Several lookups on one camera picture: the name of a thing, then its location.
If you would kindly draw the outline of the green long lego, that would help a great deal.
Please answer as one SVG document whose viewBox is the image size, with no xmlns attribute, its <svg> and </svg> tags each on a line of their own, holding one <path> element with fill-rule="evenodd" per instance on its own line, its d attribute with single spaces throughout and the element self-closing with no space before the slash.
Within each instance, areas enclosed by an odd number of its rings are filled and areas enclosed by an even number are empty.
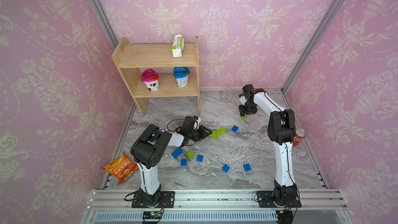
<svg viewBox="0 0 398 224">
<path fill-rule="evenodd" d="M 219 128 L 219 129 L 217 130 L 217 134 L 218 134 L 219 136 L 221 136 L 221 135 L 223 135 L 223 134 L 226 134 L 226 129 L 225 129 L 225 128 Z"/>
</svg>

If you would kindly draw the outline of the green lego pair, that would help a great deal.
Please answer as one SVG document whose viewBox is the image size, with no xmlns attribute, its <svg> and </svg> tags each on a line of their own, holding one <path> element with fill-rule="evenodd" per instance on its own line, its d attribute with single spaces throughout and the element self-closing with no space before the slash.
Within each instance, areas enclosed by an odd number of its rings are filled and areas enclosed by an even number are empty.
<svg viewBox="0 0 398 224">
<path fill-rule="evenodd" d="M 213 131 L 212 134 L 210 134 L 210 137 L 215 139 L 218 138 L 220 136 L 220 132 L 218 131 Z"/>
</svg>

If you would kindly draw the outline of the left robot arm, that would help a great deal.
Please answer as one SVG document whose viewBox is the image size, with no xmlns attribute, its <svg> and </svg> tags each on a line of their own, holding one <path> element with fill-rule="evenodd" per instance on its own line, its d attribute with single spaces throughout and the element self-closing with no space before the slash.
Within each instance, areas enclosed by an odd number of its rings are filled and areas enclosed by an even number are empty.
<svg viewBox="0 0 398 224">
<path fill-rule="evenodd" d="M 198 116 L 187 116 L 175 130 L 162 129 L 150 124 L 131 148 L 131 155 L 138 165 L 141 185 L 134 192 L 134 203 L 155 207 L 161 203 L 161 184 L 158 179 L 158 164 L 169 147 L 183 148 L 189 141 L 197 143 L 212 134 L 212 130 L 201 125 Z"/>
</svg>

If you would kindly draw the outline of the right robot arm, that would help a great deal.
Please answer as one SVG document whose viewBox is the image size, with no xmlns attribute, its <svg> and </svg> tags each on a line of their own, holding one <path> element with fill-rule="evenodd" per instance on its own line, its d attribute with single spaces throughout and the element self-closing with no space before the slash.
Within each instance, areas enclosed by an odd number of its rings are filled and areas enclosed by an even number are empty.
<svg viewBox="0 0 398 224">
<path fill-rule="evenodd" d="M 268 138 L 273 142 L 276 158 L 274 202 L 278 206 L 301 207 L 300 192 L 293 175 L 292 147 L 296 135 L 294 111 L 276 103 L 264 89 L 252 84 L 243 86 L 238 107 L 242 117 L 253 115 L 261 108 L 269 117 Z"/>
</svg>

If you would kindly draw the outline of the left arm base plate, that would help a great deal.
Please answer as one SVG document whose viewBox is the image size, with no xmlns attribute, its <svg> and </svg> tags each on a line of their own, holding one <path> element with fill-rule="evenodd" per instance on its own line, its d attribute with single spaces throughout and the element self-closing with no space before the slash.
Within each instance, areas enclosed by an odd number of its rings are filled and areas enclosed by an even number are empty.
<svg viewBox="0 0 398 224">
<path fill-rule="evenodd" d="M 148 195 L 139 190 L 134 193 L 132 208 L 173 208 L 174 200 L 174 191 L 159 191 L 154 195 Z"/>
</svg>

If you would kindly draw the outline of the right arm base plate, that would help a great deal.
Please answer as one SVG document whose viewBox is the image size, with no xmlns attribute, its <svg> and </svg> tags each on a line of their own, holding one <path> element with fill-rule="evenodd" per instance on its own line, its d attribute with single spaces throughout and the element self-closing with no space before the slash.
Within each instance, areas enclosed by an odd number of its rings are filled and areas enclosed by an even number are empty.
<svg viewBox="0 0 398 224">
<path fill-rule="evenodd" d="M 254 201 L 259 204 L 260 208 L 301 208 L 299 196 L 283 195 L 273 191 L 257 191 Z"/>
</svg>

